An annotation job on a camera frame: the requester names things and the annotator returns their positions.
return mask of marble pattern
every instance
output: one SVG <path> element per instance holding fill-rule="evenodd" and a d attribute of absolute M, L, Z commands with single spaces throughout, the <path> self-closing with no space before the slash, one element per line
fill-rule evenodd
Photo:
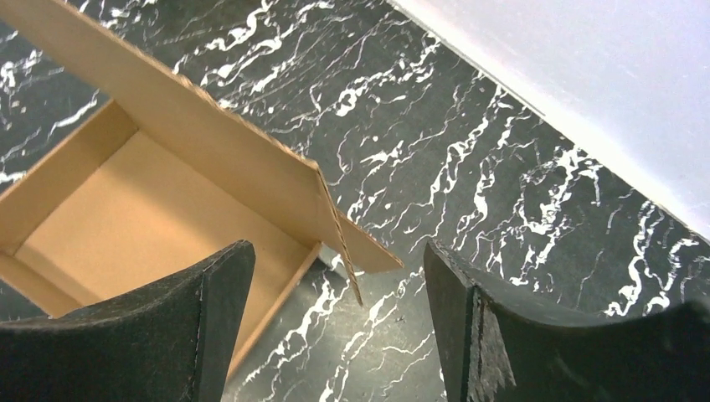
<path fill-rule="evenodd" d="M 70 3 L 317 160 L 338 208 L 406 265 L 359 276 L 362 309 L 324 255 L 224 400 L 445 400 L 430 237 L 602 316 L 707 295 L 704 240 L 381 0 Z M 4 25 L 0 57 L 6 188 L 106 96 Z"/>

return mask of open cardboard box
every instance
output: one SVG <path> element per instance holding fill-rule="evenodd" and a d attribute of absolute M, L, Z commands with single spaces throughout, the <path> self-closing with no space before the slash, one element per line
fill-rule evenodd
<path fill-rule="evenodd" d="M 334 207 L 313 161 L 75 8 L 0 0 L 0 18 L 112 97 L 0 196 L 0 276 L 52 317 L 248 240 L 257 262 L 232 372 L 322 244 L 356 293 L 352 264 L 401 266 Z"/>

